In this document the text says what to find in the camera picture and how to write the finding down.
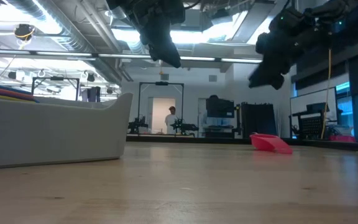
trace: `wooden tabletop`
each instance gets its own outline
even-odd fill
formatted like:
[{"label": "wooden tabletop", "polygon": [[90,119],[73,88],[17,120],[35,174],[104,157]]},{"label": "wooden tabletop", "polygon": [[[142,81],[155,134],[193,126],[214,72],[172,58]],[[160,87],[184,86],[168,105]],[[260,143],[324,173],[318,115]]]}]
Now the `wooden tabletop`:
[{"label": "wooden tabletop", "polygon": [[121,160],[0,169],[0,223],[355,224],[358,153],[130,142]]}]

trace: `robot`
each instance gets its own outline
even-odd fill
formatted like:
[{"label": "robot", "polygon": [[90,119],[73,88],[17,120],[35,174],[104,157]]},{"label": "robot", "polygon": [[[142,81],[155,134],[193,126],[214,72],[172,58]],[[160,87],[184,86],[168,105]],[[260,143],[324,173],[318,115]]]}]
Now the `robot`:
[{"label": "robot", "polygon": [[[112,15],[127,17],[148,45],[153,60],[163,60],[179,68],[180,56],[170,37],[170,26],[185,20],[180,0],[107,0]],[[336,22],[358,10],[358,0],[330,0],[322,6],[298,12],[288,3],[270,23],[270,33],[261,34],[256,51],[263,62],[249,77],[250,88],[282,87],[285,75],[299,58],[317,45],[330,46]]]}]

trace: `metal frame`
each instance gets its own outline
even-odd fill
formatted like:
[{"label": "metal frame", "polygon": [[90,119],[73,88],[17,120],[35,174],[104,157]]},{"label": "metal frame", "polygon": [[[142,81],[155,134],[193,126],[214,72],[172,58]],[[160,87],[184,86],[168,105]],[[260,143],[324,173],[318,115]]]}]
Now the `metal frame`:
[{"label": "metal frame", "polygon": [[[337,95],[336,87],[334,86],[334,87],[328,88],[328,90],[330,90],[330,89],[335,90],[335,113],[336,113],[336,120],[338,121],[338,110],[337,110],[338,98],[336,96]],[[290,138],[291,139],[293,137],[293,132],[292,132],[292,99],[299,98],[301,96],[307,96],[307,95],[310,95],[310,94],[318,93],[318,92],[321,92],[321,91],[327,91],[327,89],[317,90],[317,91],[313,91],[311,93],[306,93],[306,94],[302,94],[302,95],[298,95],[298,96],[293,96],[293,97],[290,98],[290,115],[288,117],[290,119]]]},{"label": "metal frame", "polygon": [[[140,119],[140,96],[142,93],[142,85],[143,84],[150,84],[150,85],[157,85],[158,86],[158,82],[140,82],[139,83],[139,94],[138,94],[138,99],[137,99],[137,118]],[[182,87],[182,91],[181,91],[181,118],[183,119],[183,102],[184,102],[184,98],[185,98],[185,84],[183,83],[166,83],[167,85],[180,85]]]},{"label": "metal frame", "polygon": [[[35,84],[36,80],[41,80],[40,83]],[[76,89],[76,96],[75,101],[78,101],[78,95],[80,94],[80,79],[79,78],[63,78],[63,77],[33,77],[32,78],[32,85],[31,85],[31,94],[34,95],[34,90],[40,86],[45,80],[51,80],[51,81],[64,81],[68,80],[71,85]],[[77,81],[77,86],[72,84],[71,80]]]},{"label": "metal frame", "polygon": [[[76,58],[76,60],[96,60],[97,58],[127,58],[127,59],[148,59],[152,57],[149,55],[141,54],[122,54],[122,53],[82,53],[82,52],[48,52],[48,51],[36,51],[36,50],[4,50],[0,49],[0,57],[15,57],[16,58],[64,58],[69,60],[70,58]],[[259,64],[262,58],[222,58],[222,57],[193,57],[193,56],[181,56],[182,61],[193,62],[217,62],[217,63],[251,63]]]}]

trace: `metal pipe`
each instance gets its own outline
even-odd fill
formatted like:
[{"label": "metal pipe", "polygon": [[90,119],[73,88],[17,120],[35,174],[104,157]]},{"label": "metal pipe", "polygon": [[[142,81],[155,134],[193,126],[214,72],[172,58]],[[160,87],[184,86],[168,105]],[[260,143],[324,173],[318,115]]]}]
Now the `metal pipe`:
[{"label": "metal pipe", "polygon": [[92,16],[85,9],[84,5],[82,5],[81,0],[75,0],[77,7],[82,11],[87,20],[91,23],[93,28],[97,31],[100,37],[105,41],[105,43],[109,46],[111,50],[116,50],[113,42],[109,39],[109,37],[100,29],[100,27],[96,24],[96,21],[92,18]]},{"label": "metal pipe", "polygon": [[[67,59],[70,57],[76,57],[78,60],[84,60],[86,58],[129,58],[129,59],[151,59],[149,55],[134,55],[134,54],[99,54],[99,53],[78,53],[78,52],[44,52],[34,50],[2,50],[0,49],[0,57],[13,57],[17,58],[61,58]],[[221,57],[180,57],[182,61],[194,61],[194,62],[215,62],[215,63],[260,63],[262,59],[258,55],[253,58],[221,58]]]},{"label": "metal pipe", "polygon": [[109,29],[103,19],[100,17],[100,15],[98,14],[98,12],[96,12],[96,9],[91,5],[91,3],[88,0],[83,0],[84,5],[89,9],[90,13],[95,17],[95,19],[99,22],[100,26],[102,27],[102,29],[105,31],[105,33],[107,34],[107,36],[110,38],[111,42],[114,44],[114,46],[116,47],[116,50],[118,52],[122,52],[121,46],[119,45],[119,42],[117,41],[117,39],[115,38],[114,34],[112,33],[111,29]]}]

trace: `glass wall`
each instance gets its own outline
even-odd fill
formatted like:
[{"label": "glass wall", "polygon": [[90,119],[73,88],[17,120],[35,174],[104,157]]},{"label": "glass wall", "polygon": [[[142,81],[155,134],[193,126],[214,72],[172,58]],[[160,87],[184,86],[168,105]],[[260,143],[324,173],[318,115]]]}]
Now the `glass wall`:
[{"label": "glass wall", "polygon": [[349,82],[336,87],[336,99],[338,108],[338,124],[354,127],[352,96]]}]

